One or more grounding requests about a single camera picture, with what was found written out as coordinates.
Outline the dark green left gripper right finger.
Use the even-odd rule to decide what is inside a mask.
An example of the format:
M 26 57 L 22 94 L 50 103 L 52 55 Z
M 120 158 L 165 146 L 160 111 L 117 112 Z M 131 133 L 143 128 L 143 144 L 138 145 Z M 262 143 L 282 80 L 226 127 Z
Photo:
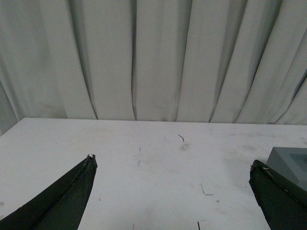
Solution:
M 250 187 L 272 230 L 307 228 L 307 192 L 281 174 L 254 160 Z

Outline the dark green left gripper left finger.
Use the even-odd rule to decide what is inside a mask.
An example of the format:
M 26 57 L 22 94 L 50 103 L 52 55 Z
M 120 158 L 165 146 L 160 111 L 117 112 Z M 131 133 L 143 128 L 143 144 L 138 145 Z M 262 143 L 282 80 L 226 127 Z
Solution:
M 0 221 L 2 230 L 76 230 L 89 200 L 95 155 L 65 173 L 43 192 Z

